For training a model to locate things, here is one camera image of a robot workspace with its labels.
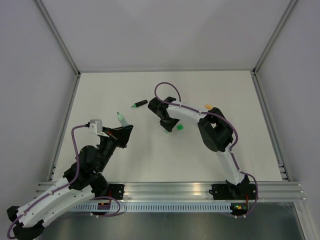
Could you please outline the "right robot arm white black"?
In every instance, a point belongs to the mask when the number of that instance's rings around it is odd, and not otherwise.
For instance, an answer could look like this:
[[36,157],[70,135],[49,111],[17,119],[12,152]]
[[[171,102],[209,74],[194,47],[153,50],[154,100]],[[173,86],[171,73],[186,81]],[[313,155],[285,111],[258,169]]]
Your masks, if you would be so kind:
[[232,143],[235,130],[218,108],[205,112],[183,105],[181,101],[169,96],[164,101],[154,97],[149,102],[148,109],[160,118],[160,125],[168,132],[181,120],[196,125],[204,145],[216,153],[223,167],[228,191],[226,195],[234,200],[245,195],[250,180],[234,160]]

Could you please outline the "bright green marker cap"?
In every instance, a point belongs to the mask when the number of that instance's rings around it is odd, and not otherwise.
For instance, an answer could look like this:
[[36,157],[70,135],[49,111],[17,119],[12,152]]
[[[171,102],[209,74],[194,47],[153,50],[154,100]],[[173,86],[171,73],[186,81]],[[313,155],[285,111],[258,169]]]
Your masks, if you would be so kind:
[[177,130],[180,131],[184,128],[184,126],[182,124],[179,124],[176,126]]

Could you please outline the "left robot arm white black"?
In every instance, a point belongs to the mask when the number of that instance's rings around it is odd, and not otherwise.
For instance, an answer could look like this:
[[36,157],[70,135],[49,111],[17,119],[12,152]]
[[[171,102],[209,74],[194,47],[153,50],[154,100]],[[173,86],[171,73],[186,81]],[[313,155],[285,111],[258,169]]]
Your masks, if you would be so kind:
[[114,151],[127,147],[133,128],[131,124],[117,128],[99,126],[95,131],[100,139],[97,146],[87,145],[78,150],[74,145],[76,162],[56,183],[31,202],[7,209],[11,221],[7,238],[34,240],[69,209],[89,200],[110,200],[120,208],[102,172]]

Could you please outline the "pale green marker pen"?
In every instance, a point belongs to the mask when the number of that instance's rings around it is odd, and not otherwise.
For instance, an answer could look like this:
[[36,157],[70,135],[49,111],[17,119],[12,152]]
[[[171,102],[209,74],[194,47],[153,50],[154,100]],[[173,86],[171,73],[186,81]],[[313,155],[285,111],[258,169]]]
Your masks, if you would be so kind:
[[117,119],[122,127],[127,127],[129,125],[125,117],[119,112],[117,112]]

